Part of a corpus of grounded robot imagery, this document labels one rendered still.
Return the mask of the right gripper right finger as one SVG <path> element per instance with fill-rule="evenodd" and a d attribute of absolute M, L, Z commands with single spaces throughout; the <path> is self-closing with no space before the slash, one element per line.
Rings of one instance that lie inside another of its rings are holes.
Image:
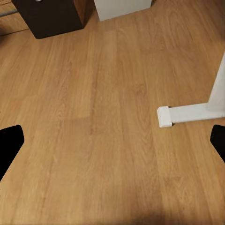
<path fill-rule="evenodd" d="M 215 124 L 213 126 L 210 142 L 225 162 L 225 127 Z"/>

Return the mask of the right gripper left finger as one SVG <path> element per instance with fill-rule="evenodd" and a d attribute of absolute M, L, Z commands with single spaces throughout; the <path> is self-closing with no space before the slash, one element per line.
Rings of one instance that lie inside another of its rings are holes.
<path fill-rule="evenodd" d="M 0 180 L 23 144 L 24 136 L 20 125 L 0 130 Z"/>

